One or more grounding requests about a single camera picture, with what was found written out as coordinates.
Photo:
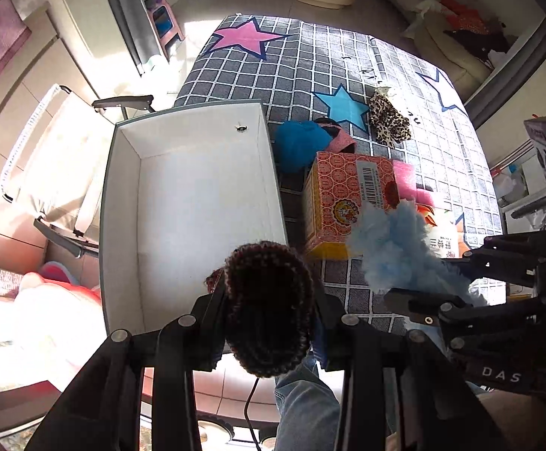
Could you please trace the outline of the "purple knitted hat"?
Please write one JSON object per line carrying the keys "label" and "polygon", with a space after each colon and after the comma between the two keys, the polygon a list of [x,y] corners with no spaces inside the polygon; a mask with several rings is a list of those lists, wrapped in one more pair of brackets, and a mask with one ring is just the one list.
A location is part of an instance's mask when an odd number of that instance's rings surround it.
{"label": "purple knitted hat", "polygon": [[225,296],[224,337],[234,357],[258,378],[296,369],[316,327],[315,282],[287,245],[263,240],[233,250],[204,281]]}

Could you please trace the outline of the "light blue fluffy duster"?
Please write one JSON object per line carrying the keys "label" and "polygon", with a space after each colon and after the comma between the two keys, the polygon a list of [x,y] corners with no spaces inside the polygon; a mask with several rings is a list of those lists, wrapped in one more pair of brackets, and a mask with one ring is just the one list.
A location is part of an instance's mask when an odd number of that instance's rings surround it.
{"label": "light blue fluffy duster", "polygon": [[363,276],[378,294],[393,288],[435,295],[453,295],[473,306],[486,306],[483,295],[457,267],[446,264],[425,243],[424,218],[409,201],[388,211],[363,207],[346,245],[362,260]]}

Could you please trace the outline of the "pink foam sponge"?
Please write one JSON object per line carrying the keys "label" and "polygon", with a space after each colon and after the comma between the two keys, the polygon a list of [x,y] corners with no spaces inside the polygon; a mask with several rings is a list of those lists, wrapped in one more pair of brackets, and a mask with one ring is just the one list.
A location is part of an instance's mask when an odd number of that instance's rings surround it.
{"label": "pink foam sponge", "polygon": [[416,182],[416,170],[413,165],[393,160],[392,166],[399,198],[426,207],[435,207],[433,191],[429,191],[422,184]]}

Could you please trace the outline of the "pink black knitted shoe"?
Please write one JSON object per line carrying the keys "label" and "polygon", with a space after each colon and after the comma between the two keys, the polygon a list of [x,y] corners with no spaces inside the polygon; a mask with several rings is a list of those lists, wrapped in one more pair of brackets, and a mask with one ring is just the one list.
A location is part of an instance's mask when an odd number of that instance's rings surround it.
{"label": "pink black knitted shoe", "polygon": [[356,140],[336,121],[328,117],[320,117],[315,122],[330,135],[331,141],[325,149],[326,152],[336,154],[354,154],[356,152]]}

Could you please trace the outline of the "blue plastic bag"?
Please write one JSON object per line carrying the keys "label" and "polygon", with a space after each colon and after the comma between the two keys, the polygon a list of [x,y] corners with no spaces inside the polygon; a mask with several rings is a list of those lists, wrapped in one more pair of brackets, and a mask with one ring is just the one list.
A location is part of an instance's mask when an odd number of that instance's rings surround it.
{"label": "blue plastic bag", "polygon": [[332,136],[314,121],[285,121],[276,128],[273,153],[278,169],[293,174],[309,167]]}

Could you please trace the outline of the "leopard print scrunchie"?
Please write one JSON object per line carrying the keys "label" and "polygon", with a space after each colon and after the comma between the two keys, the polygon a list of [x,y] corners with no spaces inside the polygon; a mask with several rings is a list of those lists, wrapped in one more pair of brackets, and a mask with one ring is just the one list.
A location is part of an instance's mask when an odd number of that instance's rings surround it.
{"label": "leopard print scrunchie", "polygon": [[395,145],[412,138],[409,120],[385,96],[378,92],[373,93],[368,106],[369,122],[378,144],[394,148]]}

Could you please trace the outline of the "person's jeans legs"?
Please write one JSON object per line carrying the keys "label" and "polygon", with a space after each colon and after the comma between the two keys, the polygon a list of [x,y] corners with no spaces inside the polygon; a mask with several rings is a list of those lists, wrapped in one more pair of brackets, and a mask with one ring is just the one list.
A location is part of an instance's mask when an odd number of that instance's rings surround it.
{"label": "person's jeans legs", "polygon": [[311,353],[291,372],[275,378],[274,395],[280,414],[275,450],[334,450],[340,404],[319,378]]}

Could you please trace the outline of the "floral tissue pack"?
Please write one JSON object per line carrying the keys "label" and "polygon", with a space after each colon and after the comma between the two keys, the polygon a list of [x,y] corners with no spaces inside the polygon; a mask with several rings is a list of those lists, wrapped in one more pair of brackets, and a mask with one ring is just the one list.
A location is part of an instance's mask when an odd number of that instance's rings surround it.
{"label": "floral tissue pack", "polygon": [[436,257],[460,259],[471,249],[466,243],[465,217],[422,204],[416,204],[416,209],[424,219],[425,243]]}

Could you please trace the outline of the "red patterned carton box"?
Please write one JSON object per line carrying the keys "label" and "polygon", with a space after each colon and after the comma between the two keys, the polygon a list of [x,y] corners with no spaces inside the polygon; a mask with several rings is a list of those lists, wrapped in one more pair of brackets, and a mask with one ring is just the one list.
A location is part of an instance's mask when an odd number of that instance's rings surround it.
{"label": "red patterned carton box", "polygon": [[318,152],[303,188],[306,256],[313,260],[346,260],[346,238],[363,207],[371,205],[388,211],[398,203],[390,160]]}

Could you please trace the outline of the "white washing machine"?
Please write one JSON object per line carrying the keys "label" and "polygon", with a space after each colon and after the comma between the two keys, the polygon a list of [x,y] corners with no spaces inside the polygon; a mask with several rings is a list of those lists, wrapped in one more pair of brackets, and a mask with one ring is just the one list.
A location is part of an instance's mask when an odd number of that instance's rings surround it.
{"label": "white washing machine", "polygon": [[546,226],[546,178],[535,150],[519,156],[494,181],[504,233]]}

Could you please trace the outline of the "white storage box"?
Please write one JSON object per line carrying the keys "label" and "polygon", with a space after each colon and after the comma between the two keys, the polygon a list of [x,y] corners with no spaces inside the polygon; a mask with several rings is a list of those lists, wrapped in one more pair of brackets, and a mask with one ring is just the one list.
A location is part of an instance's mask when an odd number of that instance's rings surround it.
{"label": "white storage box", "polygon": [[208,102],[117,125],[100,214],[106,328],[140,334],[189,313],[236,247],[286,242],[261,103]]}

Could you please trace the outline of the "red plastic stool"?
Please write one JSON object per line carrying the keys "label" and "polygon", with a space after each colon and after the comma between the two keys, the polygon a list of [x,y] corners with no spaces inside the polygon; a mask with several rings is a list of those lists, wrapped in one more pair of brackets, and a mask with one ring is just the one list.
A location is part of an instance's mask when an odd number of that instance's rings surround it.
{"label": "red plastic stool", "polygon": [[100,286],[97,285],[94,288],[82,286],[77,278],[60,262],[50,261],[41,265],[38,272],[24,274],[23,278],[20,279],[18,293],[43,285],[58,286],[83,299],[102,304]]}

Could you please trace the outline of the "folding lounge chair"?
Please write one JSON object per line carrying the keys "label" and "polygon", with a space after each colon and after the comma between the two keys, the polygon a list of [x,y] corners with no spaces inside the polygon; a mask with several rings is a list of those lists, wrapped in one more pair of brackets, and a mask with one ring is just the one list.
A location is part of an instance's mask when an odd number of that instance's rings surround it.
{"label": "folding lounge chair", "polygon": [[[13,179],[21,154],[52,102],[61,103]],[[117,96],[89,104],[56,83],[45,93],[5,161],[0,194],[33,218],[34,229],[73,257],[99,255],[100,209],[116,124],[104,111],[118,108],[152,113],[154,97]]]}

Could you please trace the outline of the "beige sofa cushion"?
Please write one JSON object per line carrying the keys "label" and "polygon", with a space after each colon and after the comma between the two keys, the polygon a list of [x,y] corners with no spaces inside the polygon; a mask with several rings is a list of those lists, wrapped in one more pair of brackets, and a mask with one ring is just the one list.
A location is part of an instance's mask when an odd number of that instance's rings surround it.
{"label": "beige sofa cushion", "polygon": [[420,56],[442,69],[451,80],[462,102],[466,102],[491,74],[491,69],[469,53],[455,38],[444,14],[427,11],[403,32],[413,40]]}

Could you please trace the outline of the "pink plastic stool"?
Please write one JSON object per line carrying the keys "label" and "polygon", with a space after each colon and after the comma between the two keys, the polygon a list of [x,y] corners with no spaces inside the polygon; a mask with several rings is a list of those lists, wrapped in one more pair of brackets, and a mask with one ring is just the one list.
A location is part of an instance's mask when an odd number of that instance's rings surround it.
{"label": "pink plastic stool", "polygon": [[169,48],[184,40],[183,29],[166,0],[158,0],[149,10],[158,41],[166,58],[169,58]]}

